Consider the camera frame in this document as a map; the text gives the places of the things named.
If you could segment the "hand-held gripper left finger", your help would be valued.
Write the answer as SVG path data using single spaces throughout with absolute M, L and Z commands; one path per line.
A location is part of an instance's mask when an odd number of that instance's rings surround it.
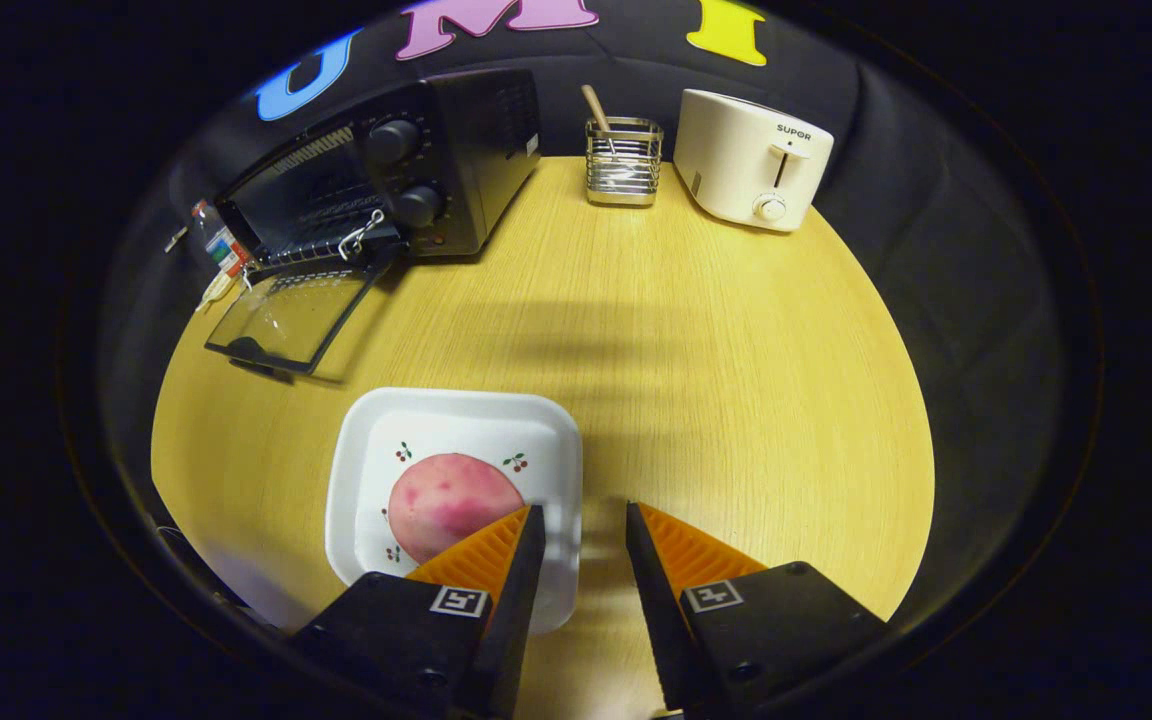
M 369 571 L 291 647 L 379 719 L 509 719 L 545 541 L 531 505 L 411 577 Z

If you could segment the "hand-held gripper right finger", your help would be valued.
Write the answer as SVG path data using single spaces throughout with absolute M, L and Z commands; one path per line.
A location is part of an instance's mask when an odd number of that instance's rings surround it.
M 763 564 L 652 505 L 627 505 L 626 550 L 673 719 L 782 719 L 890 638 L 813 564 Z

